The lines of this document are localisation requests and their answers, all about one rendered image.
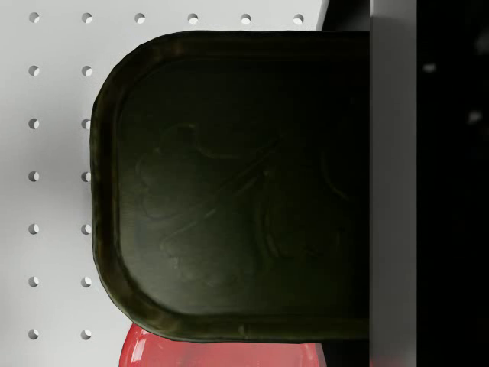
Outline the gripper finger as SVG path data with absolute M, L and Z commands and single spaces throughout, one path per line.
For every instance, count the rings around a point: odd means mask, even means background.
M 329 0 L 323 31 L 369 31 L 370 0 Z
M 327 367 L 370 367 L 367 340 L 331 340 L 322 344 Z

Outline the red plate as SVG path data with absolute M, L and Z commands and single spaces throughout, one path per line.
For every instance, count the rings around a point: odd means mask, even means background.
M 132 325 L 118 367 L 327 367 L 318 343 L 190 343 Z

